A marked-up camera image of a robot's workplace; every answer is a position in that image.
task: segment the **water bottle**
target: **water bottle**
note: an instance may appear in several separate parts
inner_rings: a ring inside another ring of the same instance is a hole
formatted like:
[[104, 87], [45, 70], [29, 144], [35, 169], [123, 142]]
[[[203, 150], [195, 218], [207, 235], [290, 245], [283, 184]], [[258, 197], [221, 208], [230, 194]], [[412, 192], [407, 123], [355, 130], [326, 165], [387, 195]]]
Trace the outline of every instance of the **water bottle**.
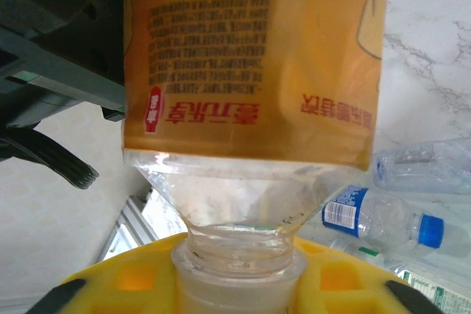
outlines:
[[392, 272], [422, 292], [445, 314], [471, 313], [471, 281], [459, 274], [449, 273], [424, 260], [381, 254], [346, 239], [336, 239], [330, 247]]
[[350, 185], [322, 208], [324, 226], [366, 240], [381, 251], [414, 242], [439, 248], [443, 219], [396, 196]]
[[372, 175], [384, 190], [471, 194], [471, 138], [376, 152]]

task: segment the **red logo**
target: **red logo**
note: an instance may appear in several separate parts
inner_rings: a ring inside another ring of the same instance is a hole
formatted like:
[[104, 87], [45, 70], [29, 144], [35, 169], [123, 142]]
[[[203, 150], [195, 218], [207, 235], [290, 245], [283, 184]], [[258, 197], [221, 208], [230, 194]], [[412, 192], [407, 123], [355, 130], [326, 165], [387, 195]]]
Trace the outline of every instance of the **red logo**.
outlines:
[[147, 100], [146, 114], [144, 115], [144, 124], [146, 132], [156, 132], [159, 118], [163, 112], [163, 97], [160, 88], [152, 88]]

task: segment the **black machine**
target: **black machine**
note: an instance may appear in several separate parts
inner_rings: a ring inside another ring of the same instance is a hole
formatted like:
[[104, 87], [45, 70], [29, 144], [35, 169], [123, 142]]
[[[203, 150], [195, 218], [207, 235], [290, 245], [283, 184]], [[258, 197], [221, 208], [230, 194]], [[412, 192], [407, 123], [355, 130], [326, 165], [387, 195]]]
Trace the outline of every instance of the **black machine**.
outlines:
[[124, 117], [122, 28], [123, 0], [0, 0], [0, 161], [91, 185], [97, 172], [34, 128], [82, 101]]

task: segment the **bottle cap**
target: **bottle cap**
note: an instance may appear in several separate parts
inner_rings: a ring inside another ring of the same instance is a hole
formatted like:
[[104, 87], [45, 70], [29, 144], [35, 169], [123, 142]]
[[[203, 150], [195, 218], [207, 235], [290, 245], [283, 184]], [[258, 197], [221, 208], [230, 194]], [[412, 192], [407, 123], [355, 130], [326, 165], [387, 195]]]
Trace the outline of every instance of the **bottle cap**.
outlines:
[[443, 240], [445, 223], [442, 218], [424, 214], [420, 220], [419, 244], [438, 249]]

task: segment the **yellow tray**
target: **yellow tray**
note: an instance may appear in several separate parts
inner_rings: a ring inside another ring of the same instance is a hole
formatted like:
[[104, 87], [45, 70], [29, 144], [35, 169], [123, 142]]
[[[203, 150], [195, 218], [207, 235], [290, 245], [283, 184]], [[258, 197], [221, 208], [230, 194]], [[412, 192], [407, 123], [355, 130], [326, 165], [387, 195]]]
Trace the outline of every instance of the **yellow tray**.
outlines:
[[[127, 251], [85, 269], [65, 282], [87, 284], [62, 309], [62, 314], [172, 314], [176, 308], [176, 270], [171, 249], [185, 240], [175, 235]], [[296, 314], [406, 314], [384, 286], [400, 281], [350, 255], [297, 238], [308, 268], [297, 290]]]

